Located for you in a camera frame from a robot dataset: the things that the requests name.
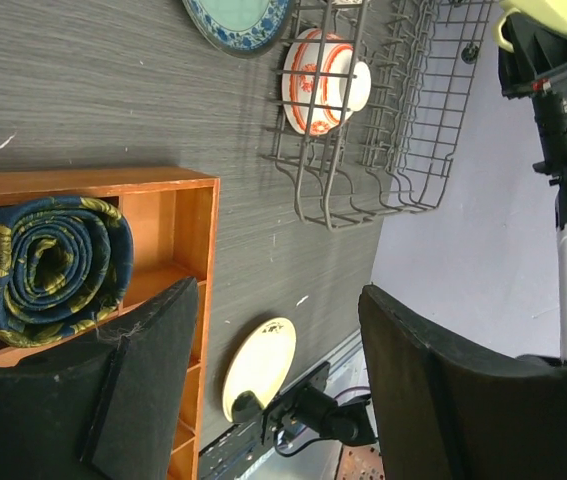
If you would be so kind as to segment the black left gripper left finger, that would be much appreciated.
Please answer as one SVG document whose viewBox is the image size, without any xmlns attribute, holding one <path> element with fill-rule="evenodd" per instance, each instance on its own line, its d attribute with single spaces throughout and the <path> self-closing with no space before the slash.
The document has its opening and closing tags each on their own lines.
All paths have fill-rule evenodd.
<svg viewBox="0 0 567 480">
<path fill-rule="evenodd" d="M 198 315 L 185 278 L 73 340 L 0 367 L 0 479 L 163 479 Z"/>
</svg>

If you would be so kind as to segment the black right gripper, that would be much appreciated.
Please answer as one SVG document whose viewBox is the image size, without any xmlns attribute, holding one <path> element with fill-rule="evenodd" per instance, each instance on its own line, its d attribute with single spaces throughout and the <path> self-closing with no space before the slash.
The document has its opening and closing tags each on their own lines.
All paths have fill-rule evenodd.
<svg viewBox="0 0 567 480">
<path fill-rule="evenodd" d="M 509 15 L 500 32 L 513 48 L 499 48 L 502 95 L 532 101 L 543 163 L 567 165 L 567 36 L 523 13 Z"/>
</svg>

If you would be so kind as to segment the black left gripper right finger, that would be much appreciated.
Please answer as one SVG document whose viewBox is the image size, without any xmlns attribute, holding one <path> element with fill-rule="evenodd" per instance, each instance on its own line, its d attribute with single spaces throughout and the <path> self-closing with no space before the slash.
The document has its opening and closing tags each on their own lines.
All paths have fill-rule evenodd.
<svg viewBox="0 0 567 480">
<path fill-rule="evenodd" d="M 390 479 L 567 479 L 567 366 L 513 358 L 375 285 L 360 332 Z"/>
</svg>

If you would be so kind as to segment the yellow green ceramic mug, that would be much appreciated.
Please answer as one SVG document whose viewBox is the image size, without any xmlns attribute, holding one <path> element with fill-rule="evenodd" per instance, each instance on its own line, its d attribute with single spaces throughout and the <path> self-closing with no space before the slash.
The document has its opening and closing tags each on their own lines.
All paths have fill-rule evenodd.
<svg viewBox="0 0 567 480">
<path fill-rule="evenodd" d="M 499 5 L 502 15 L 492 28 L 496 45 L 513 53 L 514 46 L 502 32 L 506 21 L 514 14 L 523 14 L 554 33 L 567 37 L 567 0 L 505 0 Z"/>
</svg>

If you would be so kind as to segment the cream plate with flower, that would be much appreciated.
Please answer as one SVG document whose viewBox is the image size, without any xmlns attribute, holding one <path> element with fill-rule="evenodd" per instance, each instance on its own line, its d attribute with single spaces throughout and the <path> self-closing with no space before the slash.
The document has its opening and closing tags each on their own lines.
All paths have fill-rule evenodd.
<svg viewBox="0 0 567 480">
<path fill-rule="evenodd" d="M 269 406 L 291 368 L 296 349 L 291 320 L 276 317 L 259 325 L 232 358 L 222 389 L 225 418 L 244 423 Z"/>
</svg>

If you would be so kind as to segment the red orange patterned bowl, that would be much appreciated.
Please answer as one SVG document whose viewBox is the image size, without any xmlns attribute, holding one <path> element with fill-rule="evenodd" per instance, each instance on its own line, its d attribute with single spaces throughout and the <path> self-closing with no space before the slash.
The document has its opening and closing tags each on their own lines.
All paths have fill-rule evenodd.
<svg viewBox="0 0 567 480">
<path fill-rule="evenodd" d="M 281 97 L 292 129 L 321 136 L 367 104 L 372 88 L 368 65 L 352 44 L 319 28 L 302 31 L 289 48 Z"/>
</svg>

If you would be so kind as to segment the blue green patterned plate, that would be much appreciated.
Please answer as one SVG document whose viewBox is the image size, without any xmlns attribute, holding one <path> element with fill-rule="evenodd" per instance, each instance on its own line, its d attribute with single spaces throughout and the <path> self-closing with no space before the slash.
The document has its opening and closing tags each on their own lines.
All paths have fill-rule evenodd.
<svg viewBox="0 0 567 480">
<path fill-rule="evenodd" d="M 269 51 L 285 33 L 296 2 L 290 0 L 184 0 L 190 19 L 218 50 L 237 58 Z"/>
</svg>

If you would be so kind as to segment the blue yellow rolled tie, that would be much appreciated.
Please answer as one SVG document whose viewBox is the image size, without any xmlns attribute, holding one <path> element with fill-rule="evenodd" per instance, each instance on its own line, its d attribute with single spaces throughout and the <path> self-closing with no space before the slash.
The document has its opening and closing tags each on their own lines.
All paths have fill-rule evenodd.
<svg viewBox="0 0 567 480">
<path fill-rule="evenodd" d="M 0 340 L 33 348 L 94 327 L 122 303 L 133 260 L 129 223 L 105 200 L 0 207 Z"/>
</svg>

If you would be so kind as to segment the orange wooden compartment tray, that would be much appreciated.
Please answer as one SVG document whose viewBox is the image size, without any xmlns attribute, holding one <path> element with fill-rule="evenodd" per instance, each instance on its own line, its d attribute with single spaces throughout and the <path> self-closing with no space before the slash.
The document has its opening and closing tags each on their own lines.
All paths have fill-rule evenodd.
<svg viewBox="0 0 567 480">
<path fill-rule="evenodd" d="M 131 285 L 113 318 L 171 284 L 194 277 L 196 330 L 167 476 L 198 470 L 220 180 L 176 166 L 0 172 L 0 206 L 51 195 L 98 197 L 128 220 L 134 239 Z"/>
</svg>

